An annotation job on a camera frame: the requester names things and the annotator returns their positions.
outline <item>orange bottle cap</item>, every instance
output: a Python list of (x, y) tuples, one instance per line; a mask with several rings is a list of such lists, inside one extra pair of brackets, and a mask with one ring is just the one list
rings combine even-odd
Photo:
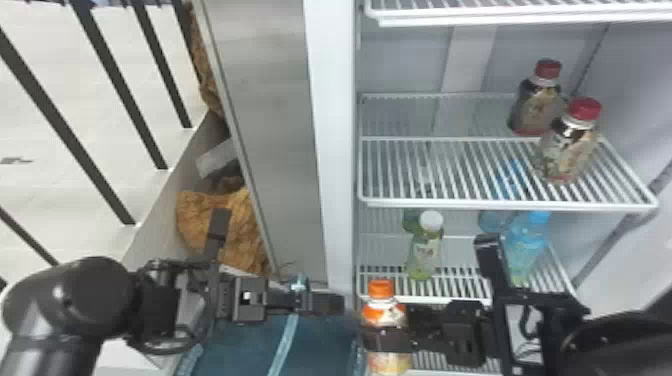
[(369, 296), (373, 299), (387, 299), (394, 296), (394, 284), (389, 279), (374, 279), (369, 282)]

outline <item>refrigerator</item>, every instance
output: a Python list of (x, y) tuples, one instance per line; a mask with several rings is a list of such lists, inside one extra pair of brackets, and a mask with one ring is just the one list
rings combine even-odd
[[(569, 292), (594, 316), (644, 309), (669, 289), (672, 2), (199, 0), (195, 9), (279, 274), (304, 273), (355, 311), (374, 278), (393, 280), (405, 303), (487, 306), (472, 246), (478, 213), (548, 210), (552, 246), (524, 287)], [(562, 63), (566, 98), (603, 106), (598, 147), (572, 184), (532, 174), (537, 138), (506, 126), (541, 58)], [(517, 184), (535, 194), (499, 198), (490, 182), (514, 157), (526, 171)], [(416, 195), (408, 187), (420, 166), (435, 188)], [(445, 218), (441, 265), (427, 282), (406, 274), (408, 208)], [(431, 353), (413, 367), (497, 373), (496, 363), (460, 370)]]

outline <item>blue bottle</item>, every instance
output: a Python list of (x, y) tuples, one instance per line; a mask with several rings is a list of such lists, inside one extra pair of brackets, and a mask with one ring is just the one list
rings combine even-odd
[[(521, 198), (521, 192), (518, 192), (518, 188), (513, 180), (512, 175), (516, 175), (518, 181), (522, 181), (522, 166), (517, 159), (511, 159), (508, 161), (509, 166), (513, 173), (510, 173), (509, 170), (505, 170), (504, 175), (497, 175), (495, 184), (502, 192), (502, 198), (508, 200), (511, 197), (507, 191), (507, 186), (511, 189), (513, 193), (513, 198)], [(494, 186), (491, 185), (491, 192), (493, 192), (495, 198), (499, 198), (497, 195), (497, 190)], [(513, 221), (518, 211), (515, 210), (482, 210), (478, 213), (478, 227), (483, 230), (483, 232), (502, 232), (505, 231), (509, 224)]]
[(516, 217), (504, 233), (502, 245), (511, 282), (520, 286), (532, 272), (537, 257), (548, 247), (551, 212), (531, 211)]

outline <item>orange juice bottle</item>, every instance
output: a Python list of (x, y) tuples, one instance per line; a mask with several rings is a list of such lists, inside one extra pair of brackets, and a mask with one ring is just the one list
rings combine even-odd
[[(362, 324), (372, 327), (408, 326), (406, 306), (394, 298), (394, 285), (387, 279), (369, 282), (369, 297), (362, 308)], [(402, 375), (411, 368), (411, 354), (369, 351), (367, 354), (372, 375)]]

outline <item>teal cloth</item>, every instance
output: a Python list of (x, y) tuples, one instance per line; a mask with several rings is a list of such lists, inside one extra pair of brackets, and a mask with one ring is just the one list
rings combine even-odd
[[(222, 322), (205, 344), (192, 376), (265, 376), (285, 329), (286, 316), (254, 326)], [(357, 323), (343, 317), (301, 317), (280, 376), (352, 375)]]

